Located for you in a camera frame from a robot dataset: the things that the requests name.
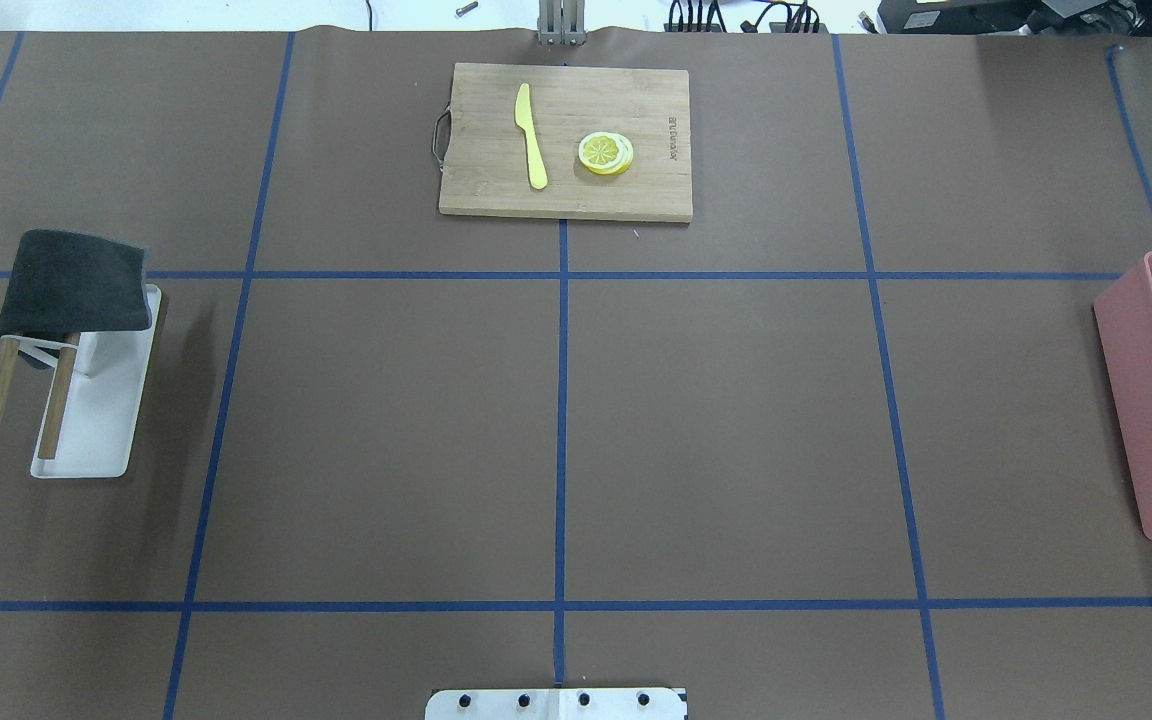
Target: white floor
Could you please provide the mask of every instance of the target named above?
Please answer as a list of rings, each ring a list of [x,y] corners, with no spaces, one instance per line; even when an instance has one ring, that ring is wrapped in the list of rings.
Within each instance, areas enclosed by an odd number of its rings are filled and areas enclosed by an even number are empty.
[[[536,26],[536,0],[480,0],[456,17],[468,0],[371,0],[376,29],[490,29]],[[756,18],[764,3],[723,1],[732,32]],[[818,0],[831,32],[864,32],[861,10],[877,20],[878,0]],[[669,0],[588,0],[588,29],[660,29]],[[780,20],[773,12],[770,18]],[[364,0],[0,0],[0,29],[29,31],[291,31],[306,26],[367,28]]]

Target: lemon slice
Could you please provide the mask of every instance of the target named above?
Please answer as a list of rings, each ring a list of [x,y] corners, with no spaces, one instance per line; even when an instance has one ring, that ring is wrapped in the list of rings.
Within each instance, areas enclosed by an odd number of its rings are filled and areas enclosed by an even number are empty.
[[[590,132],[579,142],[581,164],[600,176],[616,176],[630,169],[634,145],[620,132]]]

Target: label sticker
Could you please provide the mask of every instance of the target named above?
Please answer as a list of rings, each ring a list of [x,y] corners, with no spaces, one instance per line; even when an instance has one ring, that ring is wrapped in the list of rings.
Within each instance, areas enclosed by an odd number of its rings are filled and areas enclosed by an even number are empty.
[[[937,23],[937,18],[941,17],[940,10],[929,10],[925,13],[915,13],[905,20],[905,26],[901,29],[918,29],[920,26],[933,26]]]

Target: cutting board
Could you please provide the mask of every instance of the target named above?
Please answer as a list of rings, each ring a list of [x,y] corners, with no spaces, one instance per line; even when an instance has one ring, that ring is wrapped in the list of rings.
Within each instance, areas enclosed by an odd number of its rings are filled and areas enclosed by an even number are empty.
[[[550,185],[526,182],[526,145],[513,123],[531,85],[536,139]],[[438,209],[447,215],[691,222],[691,106],[685,70],[456,63],[452,129]],[[597,176],[581,138],[621,132],[634,164]]]

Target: yellow knife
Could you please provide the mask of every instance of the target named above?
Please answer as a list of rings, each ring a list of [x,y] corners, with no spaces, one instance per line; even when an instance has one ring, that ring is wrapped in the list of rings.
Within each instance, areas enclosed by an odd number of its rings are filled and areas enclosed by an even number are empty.
[[[531,86],[526,83],[518,86],[518,97],[513,101],[513,123],[526,137],[526,182],[535,190],[544,190],[550,183],[550,174],[545,173],[540,145],[536,142],[536,126],[531,122]]]

